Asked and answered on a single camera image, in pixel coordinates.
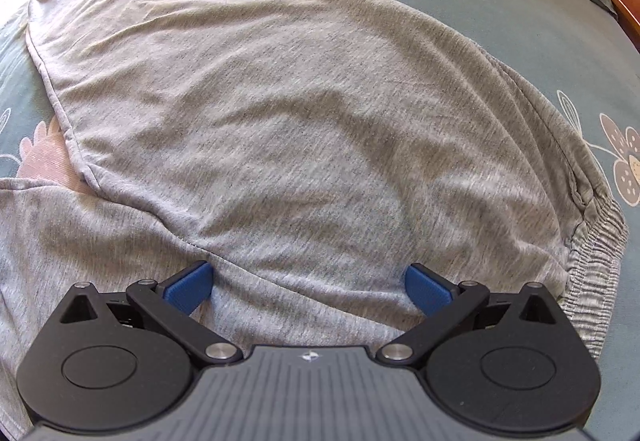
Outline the grey sweatpants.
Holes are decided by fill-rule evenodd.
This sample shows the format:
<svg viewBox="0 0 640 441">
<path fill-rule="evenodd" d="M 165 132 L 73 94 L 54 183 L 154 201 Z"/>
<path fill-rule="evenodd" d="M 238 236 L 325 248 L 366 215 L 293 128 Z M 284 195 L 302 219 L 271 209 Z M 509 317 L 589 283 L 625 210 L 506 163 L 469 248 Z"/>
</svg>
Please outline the grey sweatpants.
<svg viewBox="0 0 640 441">
<path fill-rule="evenodd" d="M 27 62 L 63 179 L 1 182 L 1 429 L 65 289 L 204 259 L 204 321 L 377 347 L 419 320 L 414 261 L 544 283 L 593 355 L 627 227 L 588 147 L 518 72 L 394 0 L 30 0 Z"/>
</svg>

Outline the blue floral bed sheet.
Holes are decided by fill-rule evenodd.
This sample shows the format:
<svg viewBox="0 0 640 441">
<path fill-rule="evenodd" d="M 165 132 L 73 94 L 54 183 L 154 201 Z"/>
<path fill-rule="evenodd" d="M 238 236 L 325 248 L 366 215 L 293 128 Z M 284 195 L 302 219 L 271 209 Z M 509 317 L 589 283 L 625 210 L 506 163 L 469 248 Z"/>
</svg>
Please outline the blue floral bed sheet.
<svg viewBox="0 0 640 441">
<path fill-rule="evenodd" d="M 620 20 L 591 0 L 399 0 L 507 63 L 559 109 L 608 178 L 628 224 L 603 390 L 589 428 L 601 440 L 639 429 L 639 54 Z M 60 138 L 24 41 L 26 0 L 1 0 L 1 174 L 32 168 Z"/>
</svg>

